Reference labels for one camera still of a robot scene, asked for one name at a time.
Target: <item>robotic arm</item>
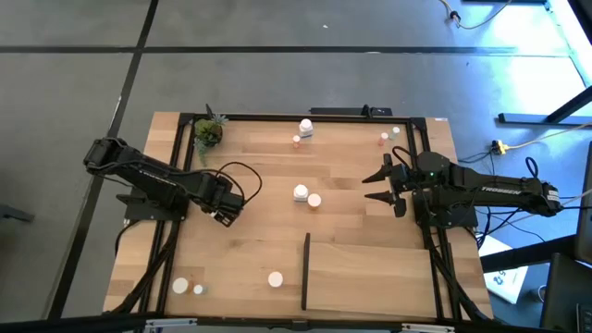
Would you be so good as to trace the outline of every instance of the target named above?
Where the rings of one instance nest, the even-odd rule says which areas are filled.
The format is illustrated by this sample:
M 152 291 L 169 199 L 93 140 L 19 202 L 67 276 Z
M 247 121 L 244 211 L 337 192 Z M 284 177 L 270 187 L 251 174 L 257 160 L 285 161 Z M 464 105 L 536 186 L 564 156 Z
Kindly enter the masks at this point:
M 129 147 L 123 140 L 95 140 L 84 158 L 86 170 L 96 176 L 118 175 L 142 192 L 141 196 L 119 195 L 125 204 L 143 204 L 185 215 L 188 198 L 202 211 L 229 227 L 245 205 L 244 194 L 232 190 L 231 179 L 219 170 L 183 172 Z
M 419 154 L 416 162 L 416 169 L 403 164 L 393 166 L 390 154 L 384 154 L 383 166 L 363 182 L 388 178 L 390 191 L 365 196 L 394 205 L 395 216 L 400 217 L 406 213 L 406 202 L 400 194 L 413 191 L 414 198 L 421 194 L 434 217 L 428 218 L 430 225 L 441 227 L 450 226 L 452 210 L 457 207 L 515 207 L 542 216 L 554 216 L 561 210 L 557 189 L 537 178 L 481 175 L 433 152 Z M 453 226 L 464 224 L 459 221 Z

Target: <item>small potted plant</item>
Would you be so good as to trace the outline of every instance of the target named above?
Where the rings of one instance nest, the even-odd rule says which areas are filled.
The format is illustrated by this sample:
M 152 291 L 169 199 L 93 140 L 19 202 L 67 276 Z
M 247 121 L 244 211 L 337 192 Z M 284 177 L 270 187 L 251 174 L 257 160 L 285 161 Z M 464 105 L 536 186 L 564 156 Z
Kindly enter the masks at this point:
M 224 115 L 216 115 L 212 112 L 210 105 L 205 105 L 208 119 L 202 118 L 195 123 L 195 149 L 200 156 L 202 165 L 206 166 L 205 153 L 222 141 L 224 131 L 222 128 L 228 122 Z

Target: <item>wooden divider board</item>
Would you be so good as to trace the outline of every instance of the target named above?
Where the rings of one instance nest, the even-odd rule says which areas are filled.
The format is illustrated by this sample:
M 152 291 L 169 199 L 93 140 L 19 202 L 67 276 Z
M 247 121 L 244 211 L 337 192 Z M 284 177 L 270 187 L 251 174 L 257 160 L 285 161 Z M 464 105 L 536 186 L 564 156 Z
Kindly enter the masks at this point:
M 436 316 L 428 250 L 311 242 L 306 310 Z
M 169 161 L 178 119 L 179 113 L 154 114 L 144 148 L 146 154 Z M 432 151 L 455 160 L 448 121 L 429 118 L 427 125 Z M 361 183 L 378 170 L 382 154 L 395 144 L 408 148 L 403 126 L 395 142 L 389 141 L 384 147 L 376 144 L 379 134 L 390 128 L 392 125 L 388 124 L 315 122 L 314 136 L 294 149 L 291 137 L 298 132 L 296 122 L 230 121 L 224 129 L 224 140 L 207 153 L 207 167 L 241 161 L 261 174 L 264 187 L 230 228 L 204 215 L 195 204 L 190 205 L 187 220 L 181 226 L 171 281 L 188 278 L 192 283 L 205 285 L 208 291 L 201 296 L 176 295 L 170 291 L 166 313 L 245 318 L 432 320 L 430 315 L 410 317 L 300 308 L 302 247 L 307 232 L 311 233 L 312 241 L 423 249 L 411 200 L 407 200 L 407 215 L 395 218 L 391 207 L 364 198 L 365 193 L 388 188 L 387 182 Z M 421 141 L 417 133 L 415 136 L 421 151 Z M 202 167 L 197 155 L 193 157 L 192 167 Z M 257 178 L 248 169 L 230 166 L 226 171 L 240 183 L 245 195 L 256 190 Z M 292 201 L 292 190 L 297 184 L 304 184 L 310 192 L 321 195 L 323 202 L 317 211 L 310 211 L 305 203 Z M 141 223 L 122 237 L 105 310 L 116 307 L 142 276 L 154 225 L 154 222 Z M 477 306 L 491 315 L 475 241 L 460 229 L 450 230 L 449 240 L 457 278 Z M 273 289 L 267 284 L 267 276 L 273 271 L 281 272 L 284 277 L 281 288 Z M 155 308 L 159 285 L 160 277 L 157 277 L 151 309 Z M 440 289 L 445 313 L 450 315 L 443 280 Z M 433 311 L 433 298 L 423 300 L 422 306 L 427 314 Z

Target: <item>black bracket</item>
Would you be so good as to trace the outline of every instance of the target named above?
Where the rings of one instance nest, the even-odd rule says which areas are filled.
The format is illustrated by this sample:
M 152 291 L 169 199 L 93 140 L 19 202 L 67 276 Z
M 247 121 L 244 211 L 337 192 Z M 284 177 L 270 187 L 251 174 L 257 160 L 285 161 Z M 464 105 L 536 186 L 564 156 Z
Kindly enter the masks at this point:
M 428 224 L 430 227 L 441 228 L 449 228 L 452 224 L 454 224 L 454 227 L 477 227 L 478 222 L 475 213 L 467 214 L 466 207 L 459 206 L 451 208 L 448 212 L 435 212 L 437 213 L 435 218 L 427 216 L 426 214 L 429 214 L 429 212 L 426 212 L 424 198 L 429 200 L 430 195 L 430 192 L 424 192 L 424 195 L 421 195 L 418 191 L 413 192 L 413 210 L 418 225 Z
M 364 105 L 359 107 L 312 107 L 308 112 L 312 115 L 331 115 L 331 116 L 364 116 L 371 119 L 375 116 L 390 117 L 392 110 L 390 107 L 373 107 Z
M 189 207 L 189 199 L 181 196 L 170 208 L 161 207 L 136 188 L 130 194 L 118 194 L 117 198 L 128 207 L 124 217 L 129 220 L 183 221 Z
M 427 123 L 424 117 L 410 117 L 411 123 L 421 132 L 427 132 Z
M 297 331 L 297 332 L 303 332 L 303 331 L 307 331 L 310 330 L 311 326 L 308 324 L 308 320 L 300 320 L 300 319 L 293 319 L 292 320 L 292 327 L 291 330 L 293 331 Z

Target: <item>wooden tabletop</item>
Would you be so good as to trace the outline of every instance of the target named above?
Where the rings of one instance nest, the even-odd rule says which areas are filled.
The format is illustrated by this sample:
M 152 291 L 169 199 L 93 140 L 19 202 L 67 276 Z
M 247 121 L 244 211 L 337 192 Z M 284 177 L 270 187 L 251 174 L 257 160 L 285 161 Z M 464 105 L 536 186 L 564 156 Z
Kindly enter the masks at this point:
M 144 153 L 168 163 L 175 140 L 179 113 L 155 113 Z M 447 119 L 427 118 L 431 149 L 456 160 Z M 181 225 L 171 281 L 187 278 L 207 287 L 204 295 L 168 293 L 166 314 L 244 318 L 314 318 L 351 320 L 433 320 L 434 299 L 421 300 L 423 315 L 364 314 L 353 311 L 301 309 L 302 247 L 305 234 L 312 241 L 396 249 L 423 249 L 419 227 L 414 223 L 412 200 L 407 214 L 395 218 L 385 203 L 364 198 L 365 193 L 385 191 L 386 181 L 362 184 L 382 164 L 382 154 L 392 145 L 408 148 L 405 128 L 395 142 L 376 144 L 389 124 L 314 123 L 314 135 L 294 149 L 291 137 L 298 123 L 230 121 L 224 139 L 207 153 L 207 167 L 218 168 L 241 161 L 262 176 L 259 195 L 245 206 L 242 214 L 225 228 L 190 205 Z M 181 151 L 188 144 L 183 137 Z M 419 133 L 415 133 L 421 152 Z M 183 156 L 179 167 L 184 162 Z M 193 157 L 193 168 L 202 168 Z M 246 168 L 225 169 L 249 196 L 258 180 Z M 322 204 L 310 210 L 295 203 L 292 190 L 304 184 L 309 192 L 321 195 Z M 116 307 L 138 282 L 146 268 L 154 235 L 154 221 L 139 223 L 123 235 L 105 298 L 105 310 Z M 475 240 L 462 228 L 448 231 L 457 278 L 469 297 L 486 315 L 492 316 Z M 279 271 L 284 277 L 280 288 L 271 288 L 267 276 Z M 149 308 L 154 309 L 160 286 L 157 277 Z M 446 316 L 450 316 L 448 292 L 440 277 L 440 292 Z M 404 298 L 393 302 L 405 304 Z

